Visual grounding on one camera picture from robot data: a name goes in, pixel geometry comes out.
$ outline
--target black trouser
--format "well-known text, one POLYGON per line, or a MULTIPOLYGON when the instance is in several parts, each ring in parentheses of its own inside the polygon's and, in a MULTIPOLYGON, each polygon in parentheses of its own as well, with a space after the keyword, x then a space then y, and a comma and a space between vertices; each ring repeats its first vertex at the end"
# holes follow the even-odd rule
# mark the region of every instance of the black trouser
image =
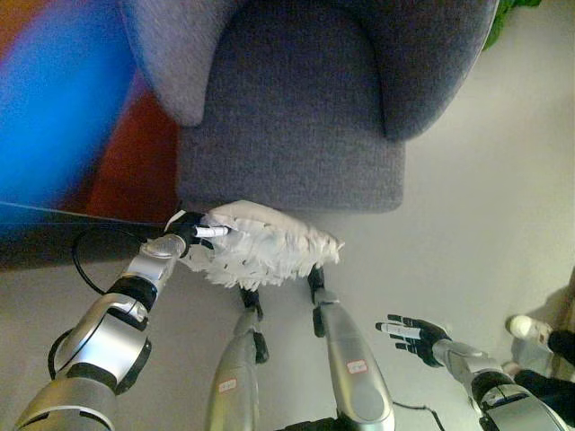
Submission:
MULTIPOLYGON (((575 365, 575 334, 568 330, 555 330, 547 343, 557 355, 575 365)), ((527 388, 538 399, 562 417, 571 427, 575 427, 575 383, 559 379, 550 379, 530 371, 523 370, 515 376, 515 382, 527 388)))

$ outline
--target gray fabric upholstery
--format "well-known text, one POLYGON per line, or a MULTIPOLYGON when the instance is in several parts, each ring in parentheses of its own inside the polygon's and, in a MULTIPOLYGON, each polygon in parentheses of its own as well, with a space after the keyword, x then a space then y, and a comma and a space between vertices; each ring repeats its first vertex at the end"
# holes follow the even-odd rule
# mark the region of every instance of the gray fabric upholstery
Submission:
POLYGON ((467 77, 497 0, 331 0, 354 13, 376 50, 385 136, 416 137, 443 113, 467 77))
POLYGON ((185 126, 182 200, 367 211, 401 203, 401 142, 451 101, 498 3, 121 1, 139 64, 185 126))
POLYGON ((121 0, 137 61, 167 113, 198 125, 217 42, 246 0, 121 0))
POLYGON ((187 200, 368 211, 401 202, 404 147, 384 138, 374 50, 342 10, 250 2, 220 40, 205 109, 181 134, 187 200))

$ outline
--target white floor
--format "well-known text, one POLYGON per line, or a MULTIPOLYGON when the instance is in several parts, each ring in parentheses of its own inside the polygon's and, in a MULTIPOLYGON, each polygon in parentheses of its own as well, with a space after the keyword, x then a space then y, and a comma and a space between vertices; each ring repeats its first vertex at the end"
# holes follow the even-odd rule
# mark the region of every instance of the white floor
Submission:
MULTIPOLYGON (((545 303, 567 285, 575 243, 574 7, 547 1, 511 17, 446 114, 409 144, 398 210, 298 215, 347 243, 327 283, 364 331, 394 398, 430 405, 447 430, 480 429, 462 387, 395 350, 374 323, 389 312, 431 320, 502 362, 512 356, 508 316, 553 317, 545 303)), ((121 267, 89 269, 111 281, 121 267)), ((0 274, 0 286, 0 427, 9 429, 48 380, 49 344, 94 295, 69 266, 0 274)), ((261 301, 271 354, 259 371, 261 429, 332 416, 326 348, 313 335, 304 283, 262 288, 261 301)), ((178 268, 151 319, 150 362, 119 399, 118 430, 201 429, 240 311, 235 291, 178 268)), ((435 429, 427 413, 396 415, 398 430, 435 429)))

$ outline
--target green plant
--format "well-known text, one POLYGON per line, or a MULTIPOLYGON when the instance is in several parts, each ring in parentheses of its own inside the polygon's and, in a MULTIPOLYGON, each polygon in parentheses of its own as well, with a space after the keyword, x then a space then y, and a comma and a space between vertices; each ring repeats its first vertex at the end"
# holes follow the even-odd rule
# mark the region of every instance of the green plant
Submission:
POLYGON ((505 21, 507 20, 509 12, 518 6, 537 7, 540 3, 541 0, 500 0, 500 4, 497 7, 497 12, 495 13, 495 20, 493 21, 491 31, 487 37, 487 40, 485 41, 483 50, 489 48, 497 41, 498 37, 500 36, 501 29, 505 25, 505 21))

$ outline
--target label sticker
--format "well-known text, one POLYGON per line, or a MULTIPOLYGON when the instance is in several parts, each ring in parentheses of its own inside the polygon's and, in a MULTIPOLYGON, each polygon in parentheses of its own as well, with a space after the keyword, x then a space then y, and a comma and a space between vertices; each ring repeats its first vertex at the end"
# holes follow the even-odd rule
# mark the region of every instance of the label sticker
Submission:
POLYGON ((235 389, 236 386, 237 386, 237 380, 236 379, 226 380, 225 382, 221 382, 217 386, 217 390, 219 391, 219 393, 224 393, 224 392, 231 391, 232 389, 235 389))
POLYGON ((367 371, 366 361, 361 359, 359 361, 348 362, 348 371, 350 374, 365 373, 367 371))

